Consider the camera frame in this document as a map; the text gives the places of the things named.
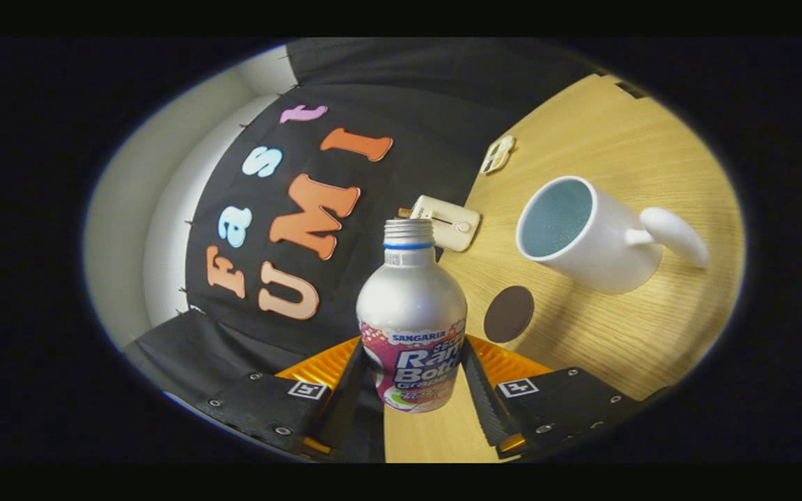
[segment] bottle label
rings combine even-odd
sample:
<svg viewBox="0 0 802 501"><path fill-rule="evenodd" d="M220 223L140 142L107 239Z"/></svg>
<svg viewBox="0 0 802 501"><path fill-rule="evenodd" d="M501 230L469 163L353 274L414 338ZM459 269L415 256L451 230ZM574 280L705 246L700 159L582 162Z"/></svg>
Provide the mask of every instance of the bottle label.
<svg viewBox="0 0 802 501"><path fill-rule="evenodd" d="M375 367L386 405L420 413L445 405L454 391L465 318L440 331L379 329L359 321L363 349Z"/></svg>

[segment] letter s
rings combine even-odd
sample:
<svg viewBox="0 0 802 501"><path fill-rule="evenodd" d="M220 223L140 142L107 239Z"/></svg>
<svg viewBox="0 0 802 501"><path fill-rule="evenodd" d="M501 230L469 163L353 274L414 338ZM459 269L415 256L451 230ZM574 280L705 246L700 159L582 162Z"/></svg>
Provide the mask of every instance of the letter s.
<svg viewBox="0 0 802 501"><path fill-rule="evenodd" d="M249 153L243 161L243 174L253 175L258 173L258 177L268 177L274 174L274 169L283 159L283 152L277 148L259 146Z"/></svg>

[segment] wooden tabletop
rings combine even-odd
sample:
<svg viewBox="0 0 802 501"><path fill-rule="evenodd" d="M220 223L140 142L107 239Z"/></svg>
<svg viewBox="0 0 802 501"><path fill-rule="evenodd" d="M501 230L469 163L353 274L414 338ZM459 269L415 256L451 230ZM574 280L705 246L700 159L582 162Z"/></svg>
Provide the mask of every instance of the wooden tabletop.
<svg viewBox="0 0 802 501"><path fill-rule="evenodd" d="M503 348L554 369L586 368L645 399L699 364L722 332L741 289L745 237L738 200L709 147L658 102L636 99L617 82L613 75L586 77L510 128L516 143L509 162L479 174L466 202L482 216L471 247L446 251L439 266L464 288L468 333L487 339L488 305L522 285L534 296L534 316ZM611 296L526 260L515 245L519 215L535 191L561 175L580 175L636 213L677 213L707 242L710 268L689 267L665 249L645 285ZM387 462L499 461L459 373L442 409L410 415L386 408Z"/></svg>

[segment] silver aluminum bottle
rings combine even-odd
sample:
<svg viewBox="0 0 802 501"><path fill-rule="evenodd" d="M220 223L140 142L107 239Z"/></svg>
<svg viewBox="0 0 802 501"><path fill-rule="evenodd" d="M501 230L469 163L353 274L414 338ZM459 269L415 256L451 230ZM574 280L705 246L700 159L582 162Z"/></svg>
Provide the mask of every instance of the silver aluminum bottle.
<svg viewBox="0 0 802 501"><path fill-rule="evenodd" d="M422 413L448 403L466 327L466 297L437 266L432 220L386 221L385 263L363 285L357 320L382 401Z"/></svg>

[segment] small white object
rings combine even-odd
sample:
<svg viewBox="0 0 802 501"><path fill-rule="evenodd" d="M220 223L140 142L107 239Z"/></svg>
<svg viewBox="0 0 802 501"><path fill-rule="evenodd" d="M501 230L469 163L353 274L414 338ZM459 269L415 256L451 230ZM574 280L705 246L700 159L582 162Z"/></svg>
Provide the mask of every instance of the small white object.
<svg viewBox="0 0 802 501"><path fill-rule="evenodd" d="M410 219L432 219L435 245L462 253L469 248L481 215L459 205L421 196L411 209Z"/></svg>
<svg viewBox="0 0 802 501"><path fill-rule="evenodd" d="M510 159L512 146L515 146L515 137L512 136L504 136L500 140L491 143L487 148L487 155L485 155L484 161L481 162L478 172L487 174L503 168Z"/></svg>
<svg viewBox="0 0 802 501"><path fill-rule="evenodd" d="M555 207L554 202L548 203L543 195L557 184L571 182L582 184L589 190L589 217L585 224L574 232L571 241L554 253L544 256L528 254L523 244L525 220L528 216L538 216L540 210L547 212L551 210L548 208ZM553 218L559 219L559 215L553 214L549 219ZM553 231L551 226L547 226L548 231ZM661 262L662 245L682 256L691 266L710 265L710 254L704 240L677 215L652 207L644 209L637 218L626 205L575 175L559 177L537 190L521 213L515 238L516 247L524 257L607 294L633 291L649 280Z"/></svg>

